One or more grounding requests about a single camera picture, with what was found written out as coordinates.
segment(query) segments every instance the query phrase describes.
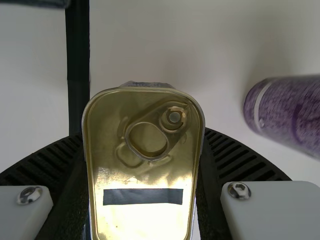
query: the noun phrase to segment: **silver band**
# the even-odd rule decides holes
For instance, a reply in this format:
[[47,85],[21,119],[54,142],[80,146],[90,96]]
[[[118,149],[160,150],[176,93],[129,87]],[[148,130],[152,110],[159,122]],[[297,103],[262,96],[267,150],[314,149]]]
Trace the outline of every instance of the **silver band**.
[[265,85],[262,90],[259,92],[258,97],[256,98],[255,104],[254,104],[254,108],[253,108],[253,120],[256,126],[256,129],[259,132],[262,132],[261,130],[261,126],[260,126],[260,119],[259,119],[259,107],[260,107],[260,102],[262,100],[262,97],[264,96],[265,92],[268,90],[268,88],[271,86],[271,84],[273,84],[274,81],[270,81],[267,83],[267,85]]

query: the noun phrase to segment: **screw head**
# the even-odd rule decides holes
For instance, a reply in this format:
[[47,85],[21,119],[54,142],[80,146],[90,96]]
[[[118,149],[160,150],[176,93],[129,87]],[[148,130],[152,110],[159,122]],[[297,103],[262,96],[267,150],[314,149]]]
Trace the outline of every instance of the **screw head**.
[[40,198],[43,190],[39,186],[30,186],[22,190],[17,196],[16,202],[19,205],[28,205]]
[[232,182],[228,186],[229,194],[239,200],[248,200],[251,197],[250,188],[242,182]]

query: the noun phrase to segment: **screw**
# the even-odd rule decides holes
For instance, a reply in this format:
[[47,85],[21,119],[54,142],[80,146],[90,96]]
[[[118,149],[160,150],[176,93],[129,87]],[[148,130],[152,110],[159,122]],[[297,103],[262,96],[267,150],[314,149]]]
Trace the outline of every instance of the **screw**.
[[30,186],[22,190],[17,196],[16,202],[19,205],[27,205],[33,203],[40,198],[43,190],[39,186]]
[[229,194],[239,200],[248,200],[251,197],[250,188],[242,182],[232,182],[228,186]]
[[169,120],[172,122],[172,123],[178,123],[181,119],[181,115],[179,112],[177,111],[173,111],[172,113],[170,113],[169,115]]

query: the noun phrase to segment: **black pole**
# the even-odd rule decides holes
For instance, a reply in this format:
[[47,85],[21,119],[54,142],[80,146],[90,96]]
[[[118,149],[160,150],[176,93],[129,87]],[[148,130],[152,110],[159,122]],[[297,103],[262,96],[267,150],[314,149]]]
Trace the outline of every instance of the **black pole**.
[[90,99],[89,0],[72,0],[65,10],[69,135],[81,132]]

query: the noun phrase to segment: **black vent grille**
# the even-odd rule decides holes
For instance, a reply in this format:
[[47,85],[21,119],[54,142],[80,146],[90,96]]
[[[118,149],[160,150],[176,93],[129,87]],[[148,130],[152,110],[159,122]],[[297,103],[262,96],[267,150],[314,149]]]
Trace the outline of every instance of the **black vent grille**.
[[79,155],[83,155],[82,136],[65,137],[2,172],[0,186],[46,186],[55,204]]
[[281,170],[242,143],[206,128],[220,186],[235,181],[289,181]]

